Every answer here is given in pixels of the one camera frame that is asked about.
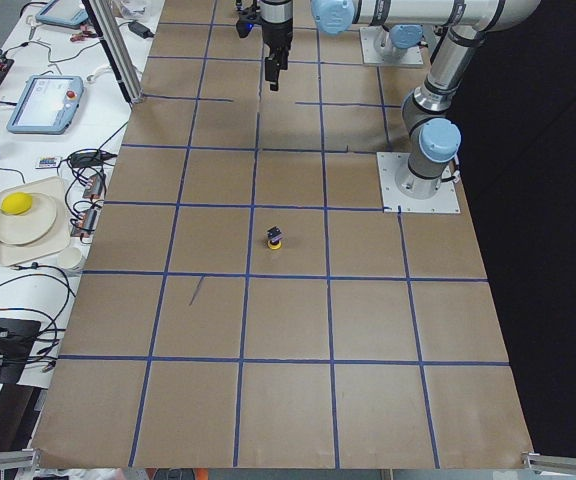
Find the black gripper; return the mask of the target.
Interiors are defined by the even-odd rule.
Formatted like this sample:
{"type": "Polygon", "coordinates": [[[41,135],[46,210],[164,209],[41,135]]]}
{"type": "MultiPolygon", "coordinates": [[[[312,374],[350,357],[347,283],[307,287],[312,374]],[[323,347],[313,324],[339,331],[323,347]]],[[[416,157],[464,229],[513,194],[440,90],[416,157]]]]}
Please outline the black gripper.
{"type": "Polygon", "coordinates": [[[293,38],[293,1],[261,0],[259,2],[262,36],[271,53],[264,59],[265,81],[271,91],[279,90],[281,70],[288,69],[289,50],[293,38]]]}

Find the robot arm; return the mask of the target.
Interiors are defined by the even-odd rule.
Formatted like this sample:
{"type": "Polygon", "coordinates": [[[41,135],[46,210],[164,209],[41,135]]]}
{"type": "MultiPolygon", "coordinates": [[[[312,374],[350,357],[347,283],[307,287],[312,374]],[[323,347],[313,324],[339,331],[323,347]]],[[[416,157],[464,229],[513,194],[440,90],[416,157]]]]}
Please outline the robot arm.
{"type": "MultiPolygon", "coordinates": [[[[316,26],[324,33],[334,35],[343,32],[359,12],[352,1],[312,1],[311,11],[316,26]]],[[[244,32],[254,23],[261,26],[264,44],[269,53],[264,59],[265,80],[271,91],[279,90],[279,75],[288,69],[288,59],[293,39],[292,1],[253,1],[243,21],[244,32]]],[[[405,55],[422,38],[420,25],[400,24],[387,27],[379,24],[379,15],[371,26],[376,26],[375,48],[385,56],[394,58],[405,55]]]]}
{"type": "Polygon", "coordinates": [[[461,143],[458,127],[445,118],[462,76],[489,32],[509,29],[527,19],[537,1],[313,1],[312,16],[327,34],[353,24],[439,25],[447,29],[431,57],[424,82],[405,97],[402,119],[412,143],[395,182],[404,195],[426,200],[441,183],[446,165],[461,143]]]}

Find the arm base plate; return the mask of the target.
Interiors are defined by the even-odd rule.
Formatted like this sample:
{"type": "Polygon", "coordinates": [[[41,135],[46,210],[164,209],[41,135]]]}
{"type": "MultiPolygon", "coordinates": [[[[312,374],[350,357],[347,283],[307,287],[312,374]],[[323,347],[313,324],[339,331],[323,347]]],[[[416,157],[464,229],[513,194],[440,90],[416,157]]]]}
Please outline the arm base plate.
{"type": "Polygon", "coordinates": [[[456,186],[445,165],[435,179],[422,179],[409,170],[408,153],[378,152],[377,164],[384,212],[459,214],[456,186]]]}
{"type": "Polygon", "coordinates": [[[423,29],[418,24],[369,26],[360,29],[363,63],[398,68],[421,68],[424,64],[419,43],[423,29]]]}

